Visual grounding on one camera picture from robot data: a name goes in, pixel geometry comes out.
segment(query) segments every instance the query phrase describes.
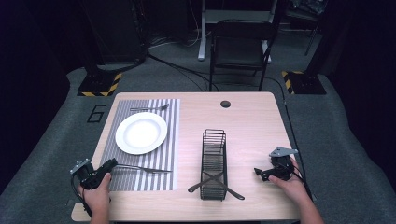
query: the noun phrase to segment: striped placemat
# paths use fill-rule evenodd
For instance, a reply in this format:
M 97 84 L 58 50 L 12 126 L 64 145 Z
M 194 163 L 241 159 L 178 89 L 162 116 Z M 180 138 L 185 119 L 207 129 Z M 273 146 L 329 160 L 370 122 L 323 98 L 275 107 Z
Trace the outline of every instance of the striped placemat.
M 156 107 L 165 104 L 169 104 L 169 107 L 164 111 L 130 111 L 131 107 Z M 173 172 L 149 174 L 128 168 L 115 168 L 112 171 L 110 183 L 112 191 L 177 189 L 179 105 L 179 99 L 125 100 L 119 102 L 101 164 L 115 158 L 119 164 L 171 170 Z M 139 112 L 151 112 L 161 116 L 166 121 L 168 133 L 157 149 L 143 155 L 131 155 L 117 146 L 115 136 L 119 125 L 128 117 Z

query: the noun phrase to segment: wire dish rack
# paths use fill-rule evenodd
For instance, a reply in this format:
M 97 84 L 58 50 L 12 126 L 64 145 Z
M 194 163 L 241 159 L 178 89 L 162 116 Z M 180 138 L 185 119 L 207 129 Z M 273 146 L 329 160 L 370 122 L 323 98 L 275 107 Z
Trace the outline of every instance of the wire dish rack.
M 206 129 L 203 133 L 201 182 L 202 200 L 224 200 L 227 190 L 226 134 Z

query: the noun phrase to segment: utensil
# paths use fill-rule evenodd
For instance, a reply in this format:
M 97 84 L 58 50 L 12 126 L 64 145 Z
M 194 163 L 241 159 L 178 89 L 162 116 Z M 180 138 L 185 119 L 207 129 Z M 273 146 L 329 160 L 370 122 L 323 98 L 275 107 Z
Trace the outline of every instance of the utensil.
M 228 188 L 227 185 L 221 183 L 221 181 L 218 180 L 218 177 L 215 177 L 215 175 L 210 175 L 207 172 L 203 171 L 204 174 L 208 175 L 210 178 L 213 178 L 220 186 L 222 186 L 224 189 L 226 189 L 228 192 L 230 192 L 235 198 L 239 200 L 245 200 L 245 197 L 238 194 L 237 192 L 233 191 L 232 189 Z
M 135 111 L 135 110 L 165 110 L 168 107 L 169 107 L 169 104 L 158 106 L 158 107 L 135 107 L 135 108 L 131 108 L 130 111 Z
M 219 173 L 219 174 L 217 174 L 217 175 L 212 175 L 210 178 L 208 178 L 208 179 L 206 179 L 206 180 L 204 180 L 204 181 L 202 181 L 202 182 L 200 182 L 200 183 L 198 183 L 198 184 L 192 186 L 191 188 L 189 188 L 189 189 L 188 189 L 189 193 L 193 193 L 196 189 L 198 189 L 199 187 L 201 187 L 201 186 L 204 185 L 205 183 L 209 182 L 210 180 L 219 178 L 219 177 L 221 177 L 222 175 L 223 175 L 223 172 L 221 172 L 221 173 Z
M 141 166 L 125 165 L 125 164 L 117 164 L 117 167 L 141 170 L 141 171 L 151 173 L 151 174 L 161 174 L 161 173 L 172 172 L 172 171 L 167 171 L 167 170 L 158 170 L 158 169 L 146 168 L 146 167 L 141 167 Z

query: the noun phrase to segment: gray carpet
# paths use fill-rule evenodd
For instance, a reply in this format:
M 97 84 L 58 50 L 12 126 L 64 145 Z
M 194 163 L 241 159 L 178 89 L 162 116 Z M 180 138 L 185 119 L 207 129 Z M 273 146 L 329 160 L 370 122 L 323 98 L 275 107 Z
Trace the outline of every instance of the gray carpet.
M 317 197 L 316 205 L 326 223 L 396 223 L 395 192 L 348 129 L 343 105 L 331 82 L 319 75 L 326 95 L 289 95 L 285 90 L 281 71 L 305 70 L 318 40 L 319 37 L 305 57 L 308 38 L 281 32 L 273 46 L 272 63 L 266 75 L 277 80 L 282 90 L 272 79 L 264 80 L 263 90 L 276 96 L 290 141 L 296 146 L 283 103 L 281 92 L 285 92 L 292 128 L 304 158 L 307 181 Z M 208 59 L 197 61 L 198 47 L 198 44 L 192 47 L 168 44 L 152 48 L 149 52 L 170 63 L 207 73 Z M 124 65 L 106 65 L 104 68 Z M 84 77 L 84 69 L 68 74 L 70 92 L 63 107 L 0 196 L 0 223 L 74 223 L 70 214 L 76 198 L 70 188 L 68 172 L 75 161 L 92 157 L 118 92 L 183 92 L 205 91 L 207 88 L 200 77 L 182 74 L 150 58 L 135 69 L 124 72 L 112 96 L 77 96 Z M 256 90 L 256 87 L 249 86 L 219 85 L 219 88 L 221 91 Z M 104 112 L 104 116 L 100 122 L 87 123 L 96 105 L 106 105 L 97 108 Z

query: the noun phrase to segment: wooden table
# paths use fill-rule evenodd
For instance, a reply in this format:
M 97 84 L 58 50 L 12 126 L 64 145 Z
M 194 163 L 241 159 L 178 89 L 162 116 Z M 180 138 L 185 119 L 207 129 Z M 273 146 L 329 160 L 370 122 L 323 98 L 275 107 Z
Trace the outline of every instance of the wooden table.
M 298 219 L 297 207 L 281 189 L 263 182 L 253 168 L 273 168 L 268 156 L 276 147 L 290 148 L 275 97 L 270 92 L 123 92 L 111 107 L 92 158 L 100 165 L 111 123 L 120 100 L 180 99 L 177 190 L 112 191 L 110 219 L 114 221 L 226 221 Z M 231 106 L 224 108 L 222 101 Z M 202 137 L 206 129 L 227 135 L 228 186 L 245 200 L 227 193 L 224 201 L 203 201 L 199 190 Z M 75 221 L 90 217 L 77 203 Z

